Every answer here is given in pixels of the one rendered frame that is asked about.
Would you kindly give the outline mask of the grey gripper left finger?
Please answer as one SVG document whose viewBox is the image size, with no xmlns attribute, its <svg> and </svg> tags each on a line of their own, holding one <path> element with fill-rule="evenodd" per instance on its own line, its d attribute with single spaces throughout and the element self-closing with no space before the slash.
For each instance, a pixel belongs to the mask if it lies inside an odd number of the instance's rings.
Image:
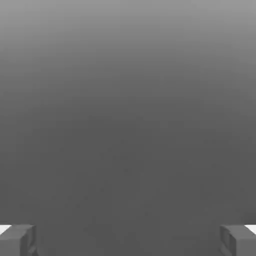
<svg viewBox="0 0 256 256">
<path fill-rule="evenodd" d="M 37 227 L 0 224 L 0 256 L 38 256 Z"/>
</svg>

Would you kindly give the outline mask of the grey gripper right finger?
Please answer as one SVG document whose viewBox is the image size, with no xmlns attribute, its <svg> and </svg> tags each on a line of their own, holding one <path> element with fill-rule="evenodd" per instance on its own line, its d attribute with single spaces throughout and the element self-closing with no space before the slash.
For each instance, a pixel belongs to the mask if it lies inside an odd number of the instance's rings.
<svg viewBox="0 0 256 256">
<path fill-rule="evenodd" d="M 256 224 L 221 225 L 222 256 L 256 256 Z"/>
</svg>

